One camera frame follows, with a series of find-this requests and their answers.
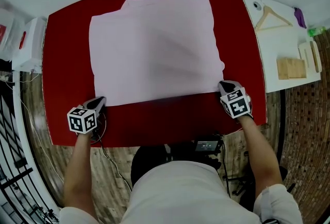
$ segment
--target red tabletop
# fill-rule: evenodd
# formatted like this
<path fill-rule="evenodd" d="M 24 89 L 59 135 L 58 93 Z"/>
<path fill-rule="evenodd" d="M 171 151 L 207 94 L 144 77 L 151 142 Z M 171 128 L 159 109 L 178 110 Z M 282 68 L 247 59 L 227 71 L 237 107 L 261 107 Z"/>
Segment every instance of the red tabletop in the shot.
<path fill-rule="evenodd" d="M 52 142 L 73 146 L 67 113 L 95 97 L 89 54 L 92 16 L 119 10 L 125 0 L 82 0 L 48 18 L 43 51 L 43 94 Z M 266 95 L 255 32 L 243 0 L 210 0 L 224 79 L 239 81 L 251 96 L 255 122 L 266 122 Z M 192 140 L 240 126 L 215 93 L 107 107 L 105 147 L 157 145 Z"/>

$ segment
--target green plastic bottle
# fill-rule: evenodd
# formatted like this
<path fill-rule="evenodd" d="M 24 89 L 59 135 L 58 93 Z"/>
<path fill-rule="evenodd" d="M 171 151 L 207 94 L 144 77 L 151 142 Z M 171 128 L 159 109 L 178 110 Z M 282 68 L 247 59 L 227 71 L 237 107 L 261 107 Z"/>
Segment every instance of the green plastic bottle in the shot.
<path fill-rule="evenodd" d="M 314 37 L 314 36 L 320 35 L 324 31 L 326 31 L 325 27 L 324 26 L 320 26 L 320 27 L 309 29 L 307 32 L 308 32 L 308 35 L 310 37 Z"/>

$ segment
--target white table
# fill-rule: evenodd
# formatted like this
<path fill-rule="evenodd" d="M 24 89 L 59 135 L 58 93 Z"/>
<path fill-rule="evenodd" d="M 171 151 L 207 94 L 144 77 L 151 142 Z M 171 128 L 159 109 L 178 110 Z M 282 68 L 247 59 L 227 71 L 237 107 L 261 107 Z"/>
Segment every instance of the white table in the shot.
<path fill-rule="evenodd" d="M 281 27 L 256 32 L 266 92 L 283 90 L 320 80 L 321 75 L 315 71 L 314 66 L 306 68 L 307 78 L 289 80 L 279 80 L 278 78 L 276 59 L 281 57 L 300 58 L 298 45 L 313 40 L 308 36 L 307 30 L 298 25 L 294 16 L 294 9 L 272 0 L 244 0 L 244 2 L 254 27 L 263 15 L 264 5 L 271 7 L 274 12 L 293 24 L 293 27 Z M 258 2 L 261 5 L 261 10 L 257 10 L 253 2 Z M 281 24 L 283 24 L 281 21 L 269 15 L 262 27 Z"/>

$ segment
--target wooden hanger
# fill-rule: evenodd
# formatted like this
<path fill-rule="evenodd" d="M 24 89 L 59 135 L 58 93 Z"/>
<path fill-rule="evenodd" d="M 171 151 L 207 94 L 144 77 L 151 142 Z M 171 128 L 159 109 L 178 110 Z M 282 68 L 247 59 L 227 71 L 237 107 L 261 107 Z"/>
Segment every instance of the wooden hanger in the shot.
<path fill-rule="evenodd" d="M 264 21 L 265 21 L 266 17 L 268 16 L 268 14 L 274 15 L 275 17 L 277 17 L 280 20 L 282 20 L 283 22 L 285 22 L 287 25 L 279 25 L 279 26 L 272 26 L 272 27 L 267 27 L 267 28 L 261 28 L 261 26 L 264 23 Z M 256 24 L 256 27 L 254 29 L 257 32 L 257 31 L 274 29 L 274 28 L 279 28 L 279 27 L 286 27 L 286 26 L 293 26 L 293 25 L 287 19 L 283 18 L 282 16 L 279 16 L 276 12 L 274 12 L 272 8 L 270 8 L 269 6 L 265 5 L 263 7 L 263 16 L 261 17 L 261 19 L 259 20 L 259 22 Z"/>

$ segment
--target t-shirt sleeve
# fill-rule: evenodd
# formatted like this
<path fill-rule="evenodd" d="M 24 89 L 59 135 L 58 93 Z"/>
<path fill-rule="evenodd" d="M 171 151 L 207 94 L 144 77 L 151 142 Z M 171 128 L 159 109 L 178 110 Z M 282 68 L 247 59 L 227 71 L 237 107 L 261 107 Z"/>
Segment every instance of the t-shirt sleeve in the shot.
<path fill-rule="evenodd" d="M 98 224 L 98 221 L 87 212 L 70 206 L 61 209 L 60 224 Z"/>
<path fill-rule="evenodd" d="M 281 184 L 262 191 L 254 203 L 253 212 L 260 217 L 261 222 L 273 218 L 281 224 L 303 223 L 298 204 Z"/>

